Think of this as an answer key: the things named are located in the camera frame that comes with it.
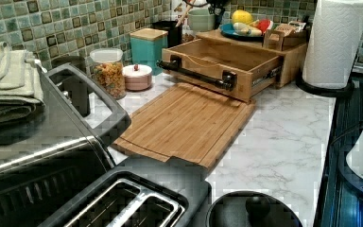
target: wooden lid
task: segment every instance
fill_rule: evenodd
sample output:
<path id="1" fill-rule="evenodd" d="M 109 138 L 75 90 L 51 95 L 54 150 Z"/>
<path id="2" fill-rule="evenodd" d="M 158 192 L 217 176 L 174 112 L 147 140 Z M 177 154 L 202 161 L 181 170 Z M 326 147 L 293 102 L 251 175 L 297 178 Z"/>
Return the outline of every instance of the wooden lid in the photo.
<path id="1" fill-rule="evenodd" d="M 142 40 L 155 41 L 163 36 L 167 36 L 167 31 L 157 30 L 152 28 L 144 28 L 130 34 L 132 38 L 138 38 Z"/>

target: wooden cutting board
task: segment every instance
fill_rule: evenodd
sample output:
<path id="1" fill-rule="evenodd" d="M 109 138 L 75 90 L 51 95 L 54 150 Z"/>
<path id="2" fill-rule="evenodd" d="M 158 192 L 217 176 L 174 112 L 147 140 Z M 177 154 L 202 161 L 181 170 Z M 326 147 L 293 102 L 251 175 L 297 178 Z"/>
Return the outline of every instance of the wooden cutting board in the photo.
<path id="1" fill-rule="evenodd" d="M 178 83 L 133 113 L 130 127 L 112 146 L 163 162 L 173 156 L 212 168 L 254 107 L 254 101 Z"/>

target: paper towel holder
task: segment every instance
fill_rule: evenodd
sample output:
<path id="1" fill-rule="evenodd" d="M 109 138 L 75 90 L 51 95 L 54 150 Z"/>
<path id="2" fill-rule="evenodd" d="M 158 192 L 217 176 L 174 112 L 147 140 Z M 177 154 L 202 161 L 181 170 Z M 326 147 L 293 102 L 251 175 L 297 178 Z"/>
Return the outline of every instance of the paper towel holder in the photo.
<path id="1" fill-rule="evenodd" d="M 349 78 L 349 81 L 347 82 L 347 85 L 344 88 L 340 89 L 320 88 L 305 82 L 303 79 L 303 72 L 301 72 L 296 77 L 296 85 L 300 89 L 309 94 L 316 96 L 326 96 L 326 97 L 348 98 L 352 95 L 354 90 L 354 83 L 352 82 L 351 78 Z"/>

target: red item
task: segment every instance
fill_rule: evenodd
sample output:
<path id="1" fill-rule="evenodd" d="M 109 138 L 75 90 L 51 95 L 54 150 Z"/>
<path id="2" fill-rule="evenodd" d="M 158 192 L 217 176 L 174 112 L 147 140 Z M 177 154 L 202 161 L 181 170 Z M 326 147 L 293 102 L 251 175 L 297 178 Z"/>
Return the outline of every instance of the red item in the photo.
<path id="1" fill-rule="evenodd" d="M 258 29 L 260 29 L 262 31 L 262 34 L 264 34 L 268 29 L 270 29 L 270 20 L 260 20 L 259 23 L 258 23 Z"/>

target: teal canister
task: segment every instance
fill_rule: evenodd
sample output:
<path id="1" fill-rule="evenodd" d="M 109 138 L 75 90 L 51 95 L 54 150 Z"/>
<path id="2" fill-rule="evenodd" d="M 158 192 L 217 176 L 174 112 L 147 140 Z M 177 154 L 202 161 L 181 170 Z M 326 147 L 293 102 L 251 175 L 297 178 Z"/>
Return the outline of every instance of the teal canister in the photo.
<path id="1" fill-rule="evenodd" d="M 162 59 L 162 49 L 167 48 L 167 31 L 143 28 L 130 34 L 131 59 L 134 64 L 152 68 L 152 75 L 162 73 L 156 61 Z"/>

